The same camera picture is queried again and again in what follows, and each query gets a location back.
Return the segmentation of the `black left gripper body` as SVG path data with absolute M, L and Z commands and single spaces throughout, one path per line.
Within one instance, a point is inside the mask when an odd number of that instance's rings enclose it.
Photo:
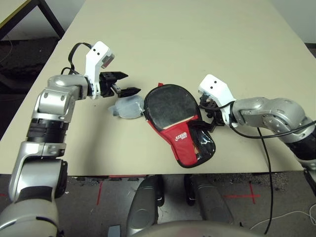
M 99 75 L 100 95 L 102 97 L 112 97 L 114 92 L 112 85 L 117 82 L 114 72 L 101 72 Z

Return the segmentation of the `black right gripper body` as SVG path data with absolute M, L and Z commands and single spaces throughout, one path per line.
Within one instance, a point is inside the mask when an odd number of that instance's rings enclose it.
M 213 119 L 211 122 L 212 126 L 224 126 L 225 125 L 221 110 L 218 109 L 218 106 L 214 101 L 206 102 L 205 111 L 207 113 L 207 117 L 210 119 Z

